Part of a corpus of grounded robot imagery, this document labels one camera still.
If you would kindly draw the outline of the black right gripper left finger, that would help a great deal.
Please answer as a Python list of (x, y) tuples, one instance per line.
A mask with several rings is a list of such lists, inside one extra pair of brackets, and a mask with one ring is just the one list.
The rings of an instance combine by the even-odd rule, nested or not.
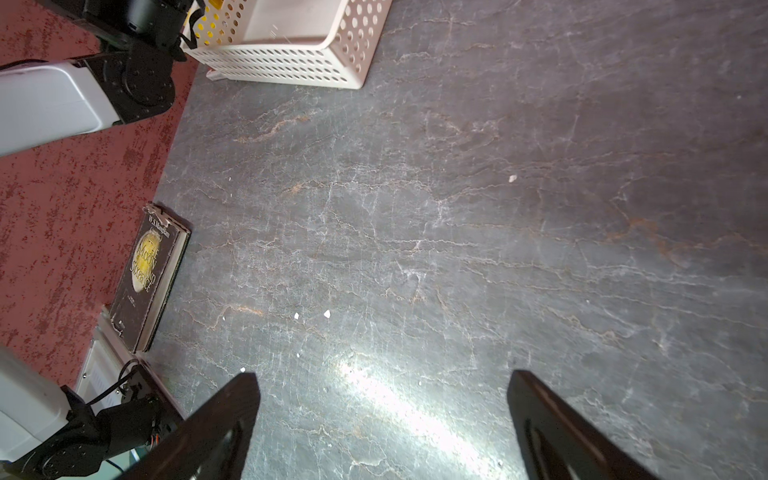
[(122, 479), (239, 479), (260, 406), (257, 376), (230, 380)]

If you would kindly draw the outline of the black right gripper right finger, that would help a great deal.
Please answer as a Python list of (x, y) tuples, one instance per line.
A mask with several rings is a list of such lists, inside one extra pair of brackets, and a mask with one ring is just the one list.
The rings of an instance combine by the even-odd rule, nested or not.
[(512, 372), (507, 403), (530, 479), (653, 479), (528, 370)]

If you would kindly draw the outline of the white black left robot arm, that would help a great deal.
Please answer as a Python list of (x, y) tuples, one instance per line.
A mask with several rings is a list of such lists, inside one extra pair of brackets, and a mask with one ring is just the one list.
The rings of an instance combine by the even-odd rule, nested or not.
[[(174, 59), (142, 43), (1, 71), (1, 152), (128, 124), (168, 110)], [(181, 418), (136, 359), (90, 401), (1, 350), (1, 476), (60, 479), (97, 473), (113, 457), (155, 444)]]

